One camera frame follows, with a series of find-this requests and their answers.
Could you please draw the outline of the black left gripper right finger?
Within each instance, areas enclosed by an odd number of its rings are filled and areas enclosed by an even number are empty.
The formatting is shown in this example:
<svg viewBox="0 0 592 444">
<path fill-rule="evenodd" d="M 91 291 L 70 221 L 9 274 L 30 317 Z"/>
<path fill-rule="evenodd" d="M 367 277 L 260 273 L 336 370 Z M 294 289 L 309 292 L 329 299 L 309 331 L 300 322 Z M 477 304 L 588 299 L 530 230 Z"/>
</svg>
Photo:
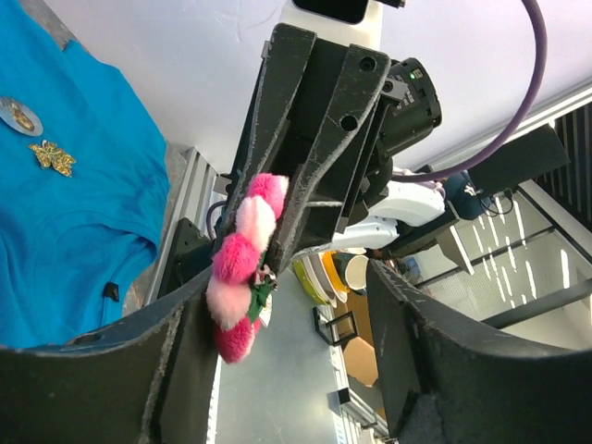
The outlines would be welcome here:
<svg viewBox="0 0 592 444">
<path fill-rule="evenodd" d="M 400 443 L 587 443 L 591 354 L 504 333 L 367 267 L 388 432 Z"/>
</svg>

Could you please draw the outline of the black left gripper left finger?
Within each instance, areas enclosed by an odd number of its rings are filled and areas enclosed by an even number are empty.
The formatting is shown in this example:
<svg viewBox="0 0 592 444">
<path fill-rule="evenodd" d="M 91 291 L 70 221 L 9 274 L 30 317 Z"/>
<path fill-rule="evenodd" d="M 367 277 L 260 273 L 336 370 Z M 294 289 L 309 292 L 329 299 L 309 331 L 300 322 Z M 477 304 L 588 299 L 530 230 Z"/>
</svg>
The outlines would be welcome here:
<svg viewBox="0 0 592 444">
<path fill-rule="evenodd" d="M 217 360 L 210 276 L 66 345 L 2 349 L 2 442 L 204 443 Z"/>
</svg>

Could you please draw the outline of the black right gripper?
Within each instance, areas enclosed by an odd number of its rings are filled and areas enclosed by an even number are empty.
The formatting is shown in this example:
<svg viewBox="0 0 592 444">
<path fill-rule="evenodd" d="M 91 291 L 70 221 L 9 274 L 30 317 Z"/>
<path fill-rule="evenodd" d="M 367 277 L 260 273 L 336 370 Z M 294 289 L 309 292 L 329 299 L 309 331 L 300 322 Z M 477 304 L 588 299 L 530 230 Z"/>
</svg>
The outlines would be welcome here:
<svg viewBox="0 0 592 444">
<path fill-rule="evenodd" d="M 400 222 L 421 226 L 441 214 L 441 202 L 413 209 L 412 195 L 391 179 L 393 155 L 440 121 L 434 86 L 417 60 L 393 61 L 279 23 L 231 169 L 224 230 L 267 162 L 270 173 L 289 181 L 267 250 L 272 270 L 320 250 L 390 245 Z"/>
</svg>

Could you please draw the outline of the pink flower smiley brooch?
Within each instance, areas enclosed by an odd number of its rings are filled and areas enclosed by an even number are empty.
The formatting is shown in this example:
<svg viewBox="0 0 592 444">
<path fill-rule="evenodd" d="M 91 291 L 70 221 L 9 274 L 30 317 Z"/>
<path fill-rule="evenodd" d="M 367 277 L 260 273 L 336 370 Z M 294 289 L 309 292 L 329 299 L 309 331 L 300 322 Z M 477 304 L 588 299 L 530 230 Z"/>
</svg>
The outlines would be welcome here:
<svg viewBox="0 0 592 444">
<path fill-rule="evenodd" d="M 235 231 L 214 255 L 205 297 L 215 322 L 218 353 L 228 364 L 242 361 L 251 352 L 259 329 L 269 325 L 277 277 L 265 254 L 288 188 L 285 176 L 257 175 L 240 203 Z"/>
</svg>

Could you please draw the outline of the blue t-shirt garment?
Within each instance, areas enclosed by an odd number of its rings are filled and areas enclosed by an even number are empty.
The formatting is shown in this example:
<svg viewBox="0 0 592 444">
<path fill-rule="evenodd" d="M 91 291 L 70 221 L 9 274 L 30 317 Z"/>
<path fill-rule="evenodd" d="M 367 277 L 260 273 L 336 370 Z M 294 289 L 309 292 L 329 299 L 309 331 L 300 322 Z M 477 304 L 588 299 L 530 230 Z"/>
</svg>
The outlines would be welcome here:
<svg viewBox="0 0 592 444">
<path fill-rule="evenodd" d="M 1 120 L 1 342 L 59 344 L 113 323 L 158 255 L 167 144 L 120 71 L 81 44 L 60 47 L 17 1 L 1 5 L 1 94 L 43 134 Z M 41 168 L 55 142 L 72 176 Z"/>
</svg>

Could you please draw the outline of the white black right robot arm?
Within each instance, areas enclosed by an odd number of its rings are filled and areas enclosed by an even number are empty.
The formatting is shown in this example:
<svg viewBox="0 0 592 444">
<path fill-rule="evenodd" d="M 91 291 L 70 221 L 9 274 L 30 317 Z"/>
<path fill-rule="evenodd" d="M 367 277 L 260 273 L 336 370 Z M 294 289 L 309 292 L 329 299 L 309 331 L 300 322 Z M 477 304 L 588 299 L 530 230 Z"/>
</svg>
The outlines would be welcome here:
<svg viewBox="0 0 592 444">
<path fill-rule="evenodd" d="M 261 173 L 289 181 L 267 248 L 280 271 L 295 256 L 347 248 L 408 250 L 408 227 L 424 238 L 453 219 L 425 182 L 392 174 L 395 154 L 441 122 L 436 89 L 414 58 L 320 38 L 278 24 L 263 54 L 218 235 L 238 225 L 238 209 Z"/>
</svg>

